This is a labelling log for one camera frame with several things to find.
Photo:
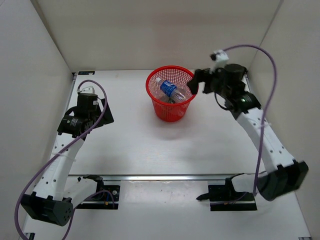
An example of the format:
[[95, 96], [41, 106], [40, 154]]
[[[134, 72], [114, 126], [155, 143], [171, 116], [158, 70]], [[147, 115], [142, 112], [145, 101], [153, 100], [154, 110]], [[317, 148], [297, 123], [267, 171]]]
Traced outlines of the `clear bottle green label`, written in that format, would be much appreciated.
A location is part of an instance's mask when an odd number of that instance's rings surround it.
[[170, 98], [160, 89], [154, 92], [154, 97], [164, 103], [168, 103]]

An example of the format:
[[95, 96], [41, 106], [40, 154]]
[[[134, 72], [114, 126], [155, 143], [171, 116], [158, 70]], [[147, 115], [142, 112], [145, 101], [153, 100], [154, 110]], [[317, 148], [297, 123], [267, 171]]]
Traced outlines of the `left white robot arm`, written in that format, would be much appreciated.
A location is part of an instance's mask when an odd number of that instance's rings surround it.
[[73, 215], [74, 207], [89, 196], [100, 200], [105, 194], [102, 178], [86, 175], [79, 178], [70, 191], [65, 190], [75, 157], [93, 129], [113, 123], [106, 99], [93, 92], [78, 92], [76, 106], [65, 112], [52, 150], [53, 161], [41, 170], [41, 178], [32, 193], [24, 193], [18, 201], [28, 215], [38, 221], [65, 226]]

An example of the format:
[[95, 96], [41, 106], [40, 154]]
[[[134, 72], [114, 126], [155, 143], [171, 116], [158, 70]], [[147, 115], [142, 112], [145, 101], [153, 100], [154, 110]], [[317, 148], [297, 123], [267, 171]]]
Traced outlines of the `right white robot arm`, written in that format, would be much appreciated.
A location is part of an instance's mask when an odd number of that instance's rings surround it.
[[197, 69], [187, 83], [192, 94], [198, 93], [199, 83], [204, 83], [203, 93], [214, 93], [225, 100], [222, 109], [229, 111], [236, 122], [246, 131], [258, 151], [255, 174], [239, 173], [226, 178], [224, 193], [230, 200], [238, 199], [242, 193], [259, 193], [265, 200], [298, 190], [309, 167], [305, 161], [297, 161], [286, 150], [264, 117], [264, 111], [256, 96], [246, 90], [243, 77], [247, 69], [239, 64], [227, 64], [215, 70]]

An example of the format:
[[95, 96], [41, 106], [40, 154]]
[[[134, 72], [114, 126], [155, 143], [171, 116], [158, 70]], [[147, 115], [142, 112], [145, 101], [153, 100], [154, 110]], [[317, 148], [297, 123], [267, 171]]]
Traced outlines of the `clear bottle blue label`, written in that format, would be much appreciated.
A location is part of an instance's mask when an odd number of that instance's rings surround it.
[[164, 80], [160, 77], [157, 77], [155, 81], [171, 103], [182, 103], [187, 100], [187, 91], [182, 85], [174, 84], [169, 80]]

